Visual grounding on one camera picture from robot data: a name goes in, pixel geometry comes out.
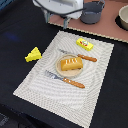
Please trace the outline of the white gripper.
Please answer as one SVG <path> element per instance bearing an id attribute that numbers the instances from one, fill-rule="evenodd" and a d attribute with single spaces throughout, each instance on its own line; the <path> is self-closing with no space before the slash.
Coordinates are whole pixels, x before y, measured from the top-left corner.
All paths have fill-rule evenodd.
<path id="1" fill-rule="evenodd" d="M 32 0 L 35 6 L 45 9 L 45 21 L 49 22 L 51 13 L 64 15 L 63 29 L 68 27 L 71 18 L 78 19 L 83 10 L 83 0 Z"/>

